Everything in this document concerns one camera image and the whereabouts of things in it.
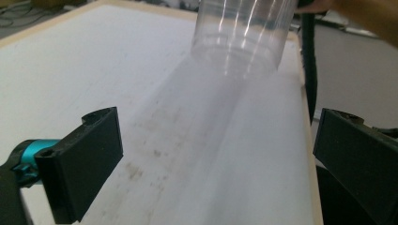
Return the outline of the clear plastic cup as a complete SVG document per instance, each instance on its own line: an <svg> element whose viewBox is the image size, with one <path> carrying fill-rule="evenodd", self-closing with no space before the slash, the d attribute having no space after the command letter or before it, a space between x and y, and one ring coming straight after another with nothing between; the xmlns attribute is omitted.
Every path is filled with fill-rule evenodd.
<svg viewBox="0 0 398 225"><path fill-rule="evenodd" d="M232 76L270 75L282 60L299 0L201 0L191 54Z"/></svg>

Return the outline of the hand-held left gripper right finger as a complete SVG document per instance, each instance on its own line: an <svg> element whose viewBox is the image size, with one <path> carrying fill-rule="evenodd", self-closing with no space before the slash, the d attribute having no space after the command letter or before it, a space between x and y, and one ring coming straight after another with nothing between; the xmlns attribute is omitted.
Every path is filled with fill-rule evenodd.
<svg viewBox="0 0 398 225"><path fill-rule="evenodd" d="M398 225L398 130L324 109L314 144L325 225Z"/></svg>

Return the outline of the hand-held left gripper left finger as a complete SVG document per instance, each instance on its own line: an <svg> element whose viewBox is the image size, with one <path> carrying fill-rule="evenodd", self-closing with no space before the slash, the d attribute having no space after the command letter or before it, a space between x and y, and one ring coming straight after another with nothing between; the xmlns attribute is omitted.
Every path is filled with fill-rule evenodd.
<svg viewBox="0 0 398 225"><path fill-rule="evenodd" d="M37 152L35 161L54 222L82 220L122 157L116 107L83 116L69 135Z"/></svg>

